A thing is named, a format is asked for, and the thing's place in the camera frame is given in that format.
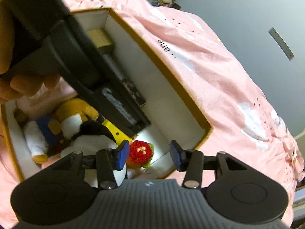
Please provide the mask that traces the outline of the person's left hand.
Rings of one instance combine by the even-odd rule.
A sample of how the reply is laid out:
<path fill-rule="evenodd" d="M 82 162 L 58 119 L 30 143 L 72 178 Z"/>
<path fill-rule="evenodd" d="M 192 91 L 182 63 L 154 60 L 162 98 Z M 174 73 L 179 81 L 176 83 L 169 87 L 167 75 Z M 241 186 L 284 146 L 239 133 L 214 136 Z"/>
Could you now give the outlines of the person's left hand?
<path fill-rule="evenodd" d="M 1 0 L 1 104 L 35 95 L 44 85 L 54 88 L 60 80 L 58 73 L 38 76 L 22 72 L 10 72 L 14 49 L 14 24 L 12 15 Z"/>

